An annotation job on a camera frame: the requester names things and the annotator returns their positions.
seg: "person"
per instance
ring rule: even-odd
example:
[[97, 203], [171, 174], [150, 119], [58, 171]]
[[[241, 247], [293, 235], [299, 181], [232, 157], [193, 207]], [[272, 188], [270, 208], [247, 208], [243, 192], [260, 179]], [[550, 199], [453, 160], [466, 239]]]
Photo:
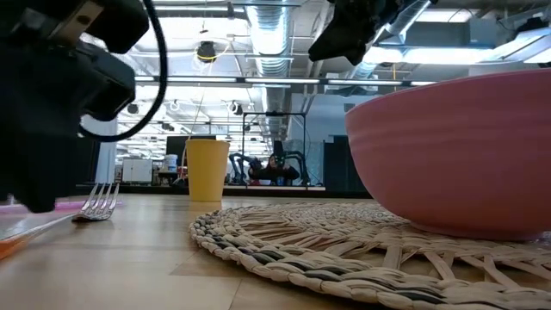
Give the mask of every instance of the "person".
[[277, 164], [276, 155], [269, 157], [265, 168], [254, 170], [249, 168], [249, 177], [254, 180], [270, 180], [272, 184], [287, 185], [300, 177], [300, 173], [288, 164], [280, 168]]

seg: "ceiling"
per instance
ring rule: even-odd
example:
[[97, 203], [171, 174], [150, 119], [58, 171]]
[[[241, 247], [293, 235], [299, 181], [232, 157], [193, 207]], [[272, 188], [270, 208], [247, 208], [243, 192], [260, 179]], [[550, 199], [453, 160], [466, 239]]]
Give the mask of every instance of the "ceiling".
[[[155, 1], [158, 4], [160, 21], [169, 48], [169, 68], [171, 76], [220, 76], [220, 77], [255, 77], [258, 75], [257, 52], [251, 40], [251, 25], [246, 19], [242, 6], [235, 5], [235, 18], [228, 19], [220, 2], [190, 2], [184, 0]], [[425, 10], [414, 26], [408, 31], [409, 36], [425, 37], [429, 40], [433, 34], [426, 29], [436, 29], [449, 24], [459, 27], [472, 20], [489, 22], [498, 33], [495, 40], [505, 43], [507, 36], [511, 37], [511, 28], [524, 23], [526, 18], [504, 24], [496, 22], [496, 18], [517, 16], [518, 13], [538, 9], [541, 16], [549, 14], [547, 1], [471, 1], [471, 0], [440, 0], [437, 5], [431, 5]], [[346, 59], [329, 59], [316, 64], [307, 57], [307, 50], [324, 25], [331, 20], [331, 6], [326, 0], [304, 1], [300, 7], [292, 8], [290, 19], [290, 48], [284, 56], [288, 59], [290, 70], [288, 78], [325, 77], [327, 74], [343, 76], [354, 67]], [[101, 45], [92, 38], [86, 38]], [[206, 65], [195, 56], [196, 49], [202, 41], [213, 41], [217, 59]], [[429, 41], [429, 45], [439, 46], [441, 42]], [[266, 40], [264, 44], [275, 44]], [[135, 47], [120, 59], [132, 66], [137, 76], [158, 75], [157, 42], [150, 30]], [[472, 65], [427, 65], [414, 63], [384, 64], [375, 67], [370, 78], [388, 80], [418, 80], [438, 82], [469, 75]], [[165, 104], [157, 112], [152, 123], [140, 134], [129, 141], [122, 141], [118, 146], [118, 160], [127, 157], [142, 157], [162, 159], [167, 136], [176, 134], [217, 134], [221, 139], [237, 137], [241, 134], [242, 115], [234, 113], [240, 106], [244, 112], [265, 112], [266, 89], [263, 87], [197, 87], [170, 86], [165, 97]], [[302, 87], [294, 86], [288, 112], [299, 112], [305, 107], [305, 98], [313, 96], [308, 104], [309, 119], [344, 118], [344, 103], [365, 102], [373, 96], [384, 95], [399, 90], [395, 87], [370, 88], [362, 96], [338, 96], [325, 93], [323, 87], [309, 88], [305, 92]], [[151, 107], [157, 94], [155, 85], [139, 84], [136, 90], [137, 111], [130, 113], [122, 111], [118, 118], [118, 131], [127, 131]], [[251, 142], [251, 150], [265, 149], [258, 156], [270, 152], [270, 137], [266, 134], [267, 121], [259, 117], [251, 122], [248, 133], [256, 137], [257, 142]], [[232, 142], [232, 149], [240, 149], [239, 143]]]

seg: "ceiling duct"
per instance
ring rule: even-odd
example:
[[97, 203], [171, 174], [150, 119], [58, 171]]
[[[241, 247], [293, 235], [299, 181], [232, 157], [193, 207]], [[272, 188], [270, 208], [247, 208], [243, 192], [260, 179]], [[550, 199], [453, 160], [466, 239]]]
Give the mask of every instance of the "ceiling duct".
[[[290, 48], [291, 9], [278, 6], [247, 6], [245, 12], [251, 23], [251, 42], [256, 53], [266, 58], [256, 59], [258, 74], [261, 77], [284, 78], [289, 75], [289, 60], [278, 59], [286, 55]], [[262, 90], [265, 112], [289, 112], [291, 92], [288, 88], [265, 87]], [[267, 117], [268, 134], [284, 138], [287, 132], [288, 117], [281, 125], [281, 118]]]
[[[407, 9], [402, 11], [394, 20], [392, 24], [387, 24], [385, 26], [386, 33], [379, 33], [376, 37], [376, 40], [388, 40], [389, 37], [395, 36], [401, 41], [400, 44], [403, 44], [406, 39], [407, 30], [413, 25], [413, 23], [421, 16], [423, 11], [425, 11], [431, 0], [418, 0], [417, 2], [410, 5]], [[347, 79], [366, 79], [371, 76], [375, 68], [379, 63], [377, 61], [369, 62], [369, 58], [365, 57], [364, 61], [357, 65], [354, 69], [347, 71], [343, 74], [341, 78]], [[373, 88], [367, 88], [362, 86], [346, 86], [339, 88], [337, 90], [326, 91], [326, 94], [331, 95], [340, 95], [340, 96], [352, 96], [360, 95], [365, 96], [372, 94], [374, 92]]]

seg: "silver fork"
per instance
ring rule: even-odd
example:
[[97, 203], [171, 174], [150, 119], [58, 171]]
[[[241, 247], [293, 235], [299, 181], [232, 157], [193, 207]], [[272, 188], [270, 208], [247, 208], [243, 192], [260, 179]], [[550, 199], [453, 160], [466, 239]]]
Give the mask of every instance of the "silver fork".
[[103, 196], [103, 191], [105, 190], [105, 186], [107, 184], [102, 184], [100, 192], [95, 198], [98, 185], [99, 184], [97, 183], [94, 186], [90, 192], [90, 196], [84, 202], [83, 207], [73, 216], [73, 222], [108, 220], [111, 217], [115, 207], [117, 206], [117, 196], [119, 194], [120, 184], [117, 183], [115, 185], [115, 191], [113, 192], [113, 197], [111, 200], [109, 200], [109, 196], [111, 195], [113, 184], [111, 183], [108, 185], [109, 187], [107, 188], [105, 196]]

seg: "silver duct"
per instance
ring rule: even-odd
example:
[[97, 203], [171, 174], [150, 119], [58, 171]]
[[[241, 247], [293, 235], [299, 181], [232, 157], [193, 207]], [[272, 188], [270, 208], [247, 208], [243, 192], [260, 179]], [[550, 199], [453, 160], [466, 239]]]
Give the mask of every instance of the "silver duct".
[[[290, 48], [291, 9], [277, 6], [246, 6], [245, 12], [251, 23], [251, 42], [256, 53], [277, 56], [288, 53]], [[258, 74], [261, 77], [287, 77], [290, 64], [285, 59], [256, 59]], [[263, 89], [263, 107], [267, 112], [289, 112], [291, 94], [286, 88]], [[269, 134], [283, 136], [287, 130], [281, 128], [281, 118], [267, 118]], [[288, 125], [285, 118], [283, 125]]]
[[[406, 36], [407, 30], [421, 16], [423, 11], [425, 11], [429, 7], [429, 5], [430, 0], [417, 0], [415, 3], [412, 3], [412, 5], [402, 11], [398, 15], [398, 17], [396, 17], [396, 20], [392, 24], [387, 24], [385, 26], [386, 31], [392, 35], [400, 36], [400, 39], [403, 40]], [[369, 78], [377, 65], [378, 64], [362, 62], [352, 71], [348, 72], [347, 78]]]

